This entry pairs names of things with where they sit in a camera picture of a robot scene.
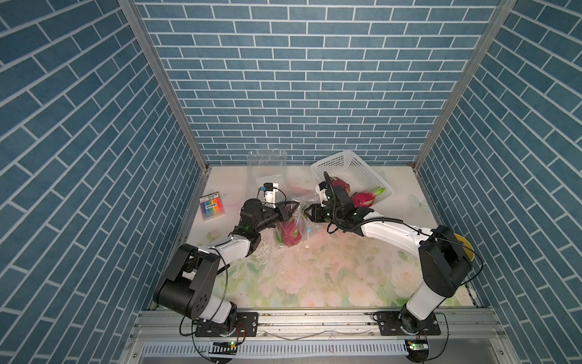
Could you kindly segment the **zip-top bag with label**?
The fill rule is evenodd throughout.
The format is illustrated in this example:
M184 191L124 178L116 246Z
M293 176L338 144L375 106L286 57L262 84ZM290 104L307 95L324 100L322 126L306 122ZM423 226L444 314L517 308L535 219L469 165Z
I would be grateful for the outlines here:
M258 198L259 188L266 182L279 184L281 190L287 187L287 153L284 150L252 150L247 153L246 198Z

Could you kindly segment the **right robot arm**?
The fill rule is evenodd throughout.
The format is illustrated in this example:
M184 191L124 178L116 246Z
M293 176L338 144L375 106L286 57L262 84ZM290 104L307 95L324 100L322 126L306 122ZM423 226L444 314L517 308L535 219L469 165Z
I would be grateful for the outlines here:
M466 283L477 257L473 246L444 225L423 230L398 218L388 218L368 206L357 206L346 188L324 173L316 188L320 203L305 209L313 223L327 223L343 233L388 243L417 256L422 282L400 310L402 330L410 335L422 332L441 303L453 297Z

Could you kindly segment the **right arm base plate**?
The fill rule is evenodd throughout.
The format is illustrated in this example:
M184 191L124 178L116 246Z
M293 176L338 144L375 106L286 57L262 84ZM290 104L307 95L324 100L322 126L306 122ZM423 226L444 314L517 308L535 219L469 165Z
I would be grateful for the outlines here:
M408 312L380 311L372 315L376 321L380 335L394 336L439 336L441 329L434 312L424 320L415 318Z

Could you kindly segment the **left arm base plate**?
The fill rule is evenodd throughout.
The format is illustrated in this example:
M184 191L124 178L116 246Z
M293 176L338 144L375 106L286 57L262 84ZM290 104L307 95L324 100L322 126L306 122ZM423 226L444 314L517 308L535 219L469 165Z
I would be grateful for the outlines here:
M236 315L230 314L224 323L211 320L199 319L196 323L196 338L219 338L223 337L255 337L259 324L258 312L238 312Z

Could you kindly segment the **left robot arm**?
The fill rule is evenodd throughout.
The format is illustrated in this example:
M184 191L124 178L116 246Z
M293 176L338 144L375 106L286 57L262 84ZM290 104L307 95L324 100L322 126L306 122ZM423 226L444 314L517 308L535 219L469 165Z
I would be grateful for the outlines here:
M153 294L153 301L192 320L223 325L229 331L236 321L236 305L213 294L216 277L232 262L254 253L262 232L289 221L299 208L297 201L263 203L245 201L239 224L225 241L214 246L181 245L171 258Z

